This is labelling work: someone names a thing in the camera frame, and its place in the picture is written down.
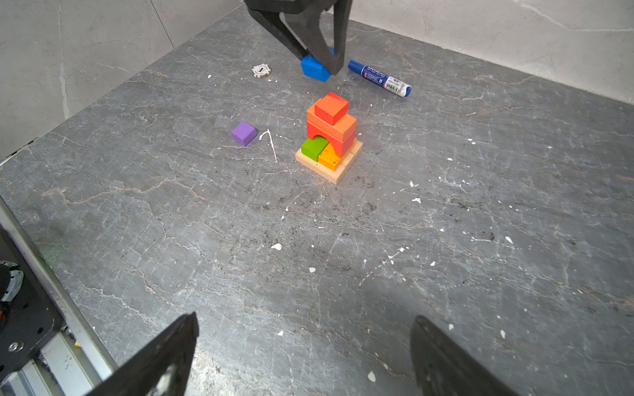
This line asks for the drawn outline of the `yellow-orange rectangular block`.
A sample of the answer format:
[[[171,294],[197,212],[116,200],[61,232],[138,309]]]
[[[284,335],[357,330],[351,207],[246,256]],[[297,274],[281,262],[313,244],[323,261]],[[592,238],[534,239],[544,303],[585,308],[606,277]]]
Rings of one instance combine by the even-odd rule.
[[[341,163],[340,156],[335,153],[335,147],[332,144],[328,144],[318,157],[319,164],[325,166],[331,171],[336,171]]]

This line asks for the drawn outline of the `red arch block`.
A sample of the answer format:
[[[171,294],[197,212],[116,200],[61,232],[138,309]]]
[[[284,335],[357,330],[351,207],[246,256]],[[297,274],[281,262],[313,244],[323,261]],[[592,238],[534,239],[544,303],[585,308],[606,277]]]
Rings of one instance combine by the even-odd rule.
[[[311,122],[308,122],[308,125],[307,125],[308,137],[314,140],[317,136],[320,136],[328,140],[328,142],[333,146],[335,150],[335,154],[340,158],[345,157],[355,145],[355,142],[356,142],[355,133],[356,133],[356,130],[353,131],[350,137],[345,138],[344,140],[340,140],[340,138],[336,137],[330,132],[324,131],[322,128],[320,128],[319,126]]]

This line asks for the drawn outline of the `green rectangular block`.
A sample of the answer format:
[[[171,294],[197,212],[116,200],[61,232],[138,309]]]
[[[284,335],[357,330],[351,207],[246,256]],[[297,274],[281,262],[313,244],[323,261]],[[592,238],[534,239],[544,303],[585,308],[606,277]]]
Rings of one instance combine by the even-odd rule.
[[[300,148],[301,153],[306,156],[308,159],[312,160],[315,163],[318,163],[319,156],[324,151],[324,149],[329,145],[330,142],[322,136],[316,136],[313,139],[307,139],[305,143],[303,143]]]

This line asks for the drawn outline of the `blue cube block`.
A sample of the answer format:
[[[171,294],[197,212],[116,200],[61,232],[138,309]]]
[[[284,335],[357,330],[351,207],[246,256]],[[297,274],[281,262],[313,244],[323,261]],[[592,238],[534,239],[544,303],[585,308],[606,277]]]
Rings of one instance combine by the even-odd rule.
[[[331,77],[331,73],[312,54],[305,56],[300,64],[306,77],[320,82],[327,82]]]

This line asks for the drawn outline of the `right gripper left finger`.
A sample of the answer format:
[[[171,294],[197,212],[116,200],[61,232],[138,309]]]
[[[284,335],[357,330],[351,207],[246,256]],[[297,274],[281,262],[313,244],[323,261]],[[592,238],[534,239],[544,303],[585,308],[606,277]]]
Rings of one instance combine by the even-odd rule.
[[[198,336],[196,313],[180,316],[90,394],[184,395]]]

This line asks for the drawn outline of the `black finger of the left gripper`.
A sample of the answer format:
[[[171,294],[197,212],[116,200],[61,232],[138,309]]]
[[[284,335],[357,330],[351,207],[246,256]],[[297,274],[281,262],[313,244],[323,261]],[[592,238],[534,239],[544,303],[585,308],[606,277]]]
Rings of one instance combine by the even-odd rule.
[[[312,55],[332,74],[344,66],[349,16],[353,1],[284,1],[282,14],[299,50],[298,59]]]

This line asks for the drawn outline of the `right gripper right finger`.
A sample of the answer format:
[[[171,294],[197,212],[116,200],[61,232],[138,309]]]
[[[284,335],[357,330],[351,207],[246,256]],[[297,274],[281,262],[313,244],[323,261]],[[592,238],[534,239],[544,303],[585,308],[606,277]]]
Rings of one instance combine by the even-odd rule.
[[[410,356],[423,395],[518,394],[424,315],[414,319]]]

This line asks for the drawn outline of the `natural wood block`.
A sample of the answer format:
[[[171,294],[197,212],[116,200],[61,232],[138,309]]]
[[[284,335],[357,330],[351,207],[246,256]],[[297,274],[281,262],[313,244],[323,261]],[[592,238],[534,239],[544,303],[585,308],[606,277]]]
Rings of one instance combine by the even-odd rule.
[[[343,158],[338,160],[336,167],[331,167],[330,163],[326,163],[321,159],[316,162],[305,156],[301,149],[297,150],[295,158],[298,163],[308,168],[313,173],[321,176],[327,181],[338,184],[341,177],[345,174],[349,166],[353,163],[355,158],[360,154],[363,147],[363,143],[359,140],[354,140],[353,147],[346,153]]]

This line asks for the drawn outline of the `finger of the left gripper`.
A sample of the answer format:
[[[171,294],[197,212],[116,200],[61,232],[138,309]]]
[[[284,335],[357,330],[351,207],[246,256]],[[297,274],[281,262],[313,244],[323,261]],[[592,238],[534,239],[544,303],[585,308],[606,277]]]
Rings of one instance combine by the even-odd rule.
[[[289,49],[299,60],[309,51],[298,41],[292,31],[282,21],[282,14],[296,15],[306,8],[305,1],[295,0],[246,0],[249,15],[278,41]]]

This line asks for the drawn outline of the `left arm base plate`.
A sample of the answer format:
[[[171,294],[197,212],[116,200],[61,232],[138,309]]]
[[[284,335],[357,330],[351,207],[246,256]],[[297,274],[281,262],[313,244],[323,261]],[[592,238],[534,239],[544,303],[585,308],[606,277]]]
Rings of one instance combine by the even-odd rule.
[[[1,231],[1,379],[34,359],[63,320],[6,230]]]

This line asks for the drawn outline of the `small red cube block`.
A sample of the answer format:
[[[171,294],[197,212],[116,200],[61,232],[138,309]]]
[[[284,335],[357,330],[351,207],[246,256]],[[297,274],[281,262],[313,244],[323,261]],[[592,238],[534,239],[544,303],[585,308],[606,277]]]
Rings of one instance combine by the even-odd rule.
[[[339,95],[329,92],[315,104],[315,115],[330,125],[335,125],[349,109],[349,102]]]

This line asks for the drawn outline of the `purple cube block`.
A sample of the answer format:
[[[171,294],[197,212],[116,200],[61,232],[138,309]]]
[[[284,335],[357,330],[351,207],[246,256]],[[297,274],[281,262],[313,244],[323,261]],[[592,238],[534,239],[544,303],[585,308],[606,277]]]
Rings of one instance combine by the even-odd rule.
[[[257,134],[257,129],[245,121],[241,122],[231,131],[232,138],[243,147],[246,147]]]

